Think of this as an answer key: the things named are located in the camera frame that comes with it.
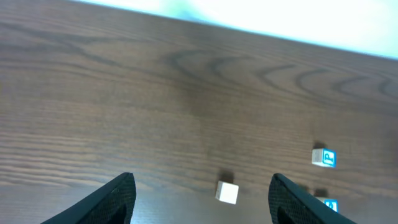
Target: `cube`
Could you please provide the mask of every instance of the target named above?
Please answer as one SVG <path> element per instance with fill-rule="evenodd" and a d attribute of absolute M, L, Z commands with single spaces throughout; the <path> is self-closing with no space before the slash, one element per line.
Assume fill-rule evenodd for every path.
<path fill-rule="evenodd" d="M 236 204 L 239 186 L 223 181 L 218 181 L 216 198 L 220 202 Z"/>
<path fill-rule="evenodd" d="M 318 200 L 323 202 L 327 207 L 338 213 L 338 201 L 335 199 L 317 197 Z"/>
<path fill-rule="evenodd" d="M 336 152 L 330 149 L 312 149 L 312 164 L 322 167 L 336 167 Z"/>

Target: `black object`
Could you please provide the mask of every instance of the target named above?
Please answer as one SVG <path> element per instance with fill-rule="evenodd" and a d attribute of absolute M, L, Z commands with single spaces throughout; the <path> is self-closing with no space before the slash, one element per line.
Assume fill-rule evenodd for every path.
<path fill-rule="evenodd" d="M 130 224 L 136 197 L 133 174 L 123 173 L 43 224 Z"/>
<path fill-rule="evenodd" d="M 273 224 L 353 224 L 324 203 L 302 190 L 282 174 L 274 174 L 268 191 Z"/>

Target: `dice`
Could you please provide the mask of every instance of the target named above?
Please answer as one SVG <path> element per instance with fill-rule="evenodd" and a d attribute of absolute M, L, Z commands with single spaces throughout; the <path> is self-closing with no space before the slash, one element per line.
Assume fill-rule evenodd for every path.
<path fill-rule="evenodd" d="M 335 199 L 317 197 L 318 200 L 323 202 L 327 207 L 338 213 L 338 201 Z"/>
<path fill-rule="evenodd" d="M 336 167 L 336 152 L 330 149 L 312 149 L 312 164 L 322 167 Z"/>
<path fill-rule="evenodd" d="M 216 199 L 220 202 L 236 204 L 239 186 L 223 181 L 218 181 Z"/>

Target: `wood grain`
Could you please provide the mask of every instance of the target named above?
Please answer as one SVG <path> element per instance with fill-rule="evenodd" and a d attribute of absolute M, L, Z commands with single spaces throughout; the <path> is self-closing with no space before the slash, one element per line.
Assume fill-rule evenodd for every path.
<path fill-rule="evenodd" d="M 122 172 L 145 205 L 133 223 L 270 223 L 276 172 L 327 189 L 356 222 L 392 220 L 397 72 L 219 27 L 1 0 L 0 223 L 42 222 Z M 316 141 L 336 169 L 311 165 Z M 212 199 L 220 170 L 234 172 L 237 207 Z"/>

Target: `blue and white cube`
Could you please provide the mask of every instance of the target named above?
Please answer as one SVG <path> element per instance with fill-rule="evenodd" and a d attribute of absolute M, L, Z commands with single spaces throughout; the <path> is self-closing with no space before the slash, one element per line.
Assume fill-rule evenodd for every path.
<path fill-rule="evenodd" d="M 336 167 L 336 152 L 330 149 L 312 149 L 312 164 L 322 167 Z"/>
<path fill-rule="evenodd" d="M 324 203 L 327 207 L 331 208 L 333 211 L 338 213 L 338 201 L 335 199 L 329 199 L 329 198 L 322 198 L 322 197 L 317 197 L 318 200 L 320 200 L 322 203 Z"/>

